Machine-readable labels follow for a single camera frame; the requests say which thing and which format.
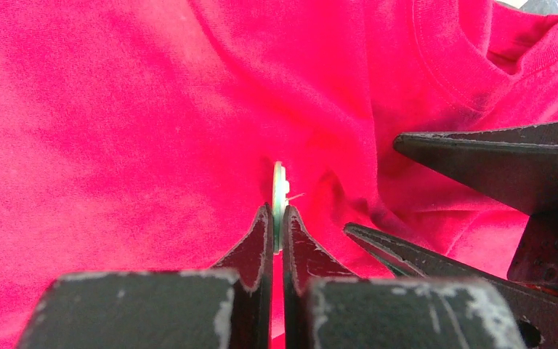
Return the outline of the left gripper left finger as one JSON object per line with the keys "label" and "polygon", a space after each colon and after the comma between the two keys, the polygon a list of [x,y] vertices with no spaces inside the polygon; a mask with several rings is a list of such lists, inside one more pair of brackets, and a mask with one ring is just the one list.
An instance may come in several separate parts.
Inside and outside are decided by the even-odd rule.
{"label": "left gripper left finger", "polygon": [[273,216],[207,269],[65,274],[43,293],[19,348],[266,348]]}

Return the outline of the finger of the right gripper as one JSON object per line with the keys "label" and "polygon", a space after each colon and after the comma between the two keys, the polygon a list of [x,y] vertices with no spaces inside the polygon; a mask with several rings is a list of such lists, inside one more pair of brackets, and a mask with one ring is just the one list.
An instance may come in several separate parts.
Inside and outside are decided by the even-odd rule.
{"label": "finger of the right gripper", "polygon": [[558,121],[480,132],[408,132],[393,147],[527,214],[507,276],[558,291]]}
{"label": "finger of the right gripper", "polygon": [[507,302],[528,348],[558,348],[558,295],[517,284],[452,260],[388,233],[348,223],[344,233],[395,276],[477,277],[492,284]]}

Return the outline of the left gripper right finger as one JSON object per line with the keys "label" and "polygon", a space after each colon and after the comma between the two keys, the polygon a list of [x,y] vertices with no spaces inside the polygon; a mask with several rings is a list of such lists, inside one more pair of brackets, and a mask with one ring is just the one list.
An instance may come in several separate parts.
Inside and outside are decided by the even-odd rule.
{"label": "left gripper right finger", "polygon": [[523,348],[512,312],[477,278],[361,278],[283,218],[287,348]]}

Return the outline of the round brooch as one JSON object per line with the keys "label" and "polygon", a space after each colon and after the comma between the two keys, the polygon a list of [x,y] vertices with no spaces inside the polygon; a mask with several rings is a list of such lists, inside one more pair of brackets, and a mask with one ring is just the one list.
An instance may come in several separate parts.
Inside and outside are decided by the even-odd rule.
{"label": "round brooch", "polygon": [[273,254],[275,255],[283,250],[283,218],[286,207],[290,201],[304,195],[304,193],[299,193],[289,196],[290,190],[286,168],[281,161],[276,161],[272,176]]}

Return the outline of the red t-shirt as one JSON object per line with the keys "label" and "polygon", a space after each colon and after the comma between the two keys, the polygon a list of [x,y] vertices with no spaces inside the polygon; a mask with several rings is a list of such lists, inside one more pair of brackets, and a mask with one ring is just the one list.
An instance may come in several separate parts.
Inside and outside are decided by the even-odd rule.
{"label": "red t-shirt", "polygon": [[272,196],[504,276],[526,216],[394,152],[558,121],[558,15],[495,1],[0,1],[0,348],[75,270],[204,268]]}

